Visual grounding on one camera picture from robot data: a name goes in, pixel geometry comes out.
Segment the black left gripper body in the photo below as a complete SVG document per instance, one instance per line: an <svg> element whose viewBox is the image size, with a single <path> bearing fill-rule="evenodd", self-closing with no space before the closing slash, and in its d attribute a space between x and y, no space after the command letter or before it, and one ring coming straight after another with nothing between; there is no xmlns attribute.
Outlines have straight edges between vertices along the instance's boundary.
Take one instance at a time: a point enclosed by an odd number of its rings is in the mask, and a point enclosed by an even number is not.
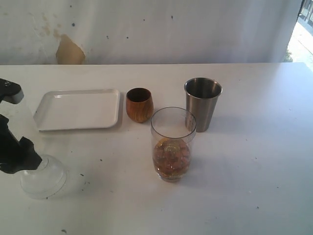
<svg viewBox="0 0 313 235"><path fill-rule="evenodd" d="M9 119L0 116L0 170L15 174L21 170L22 150L19 142L8 128Z"/></svg>

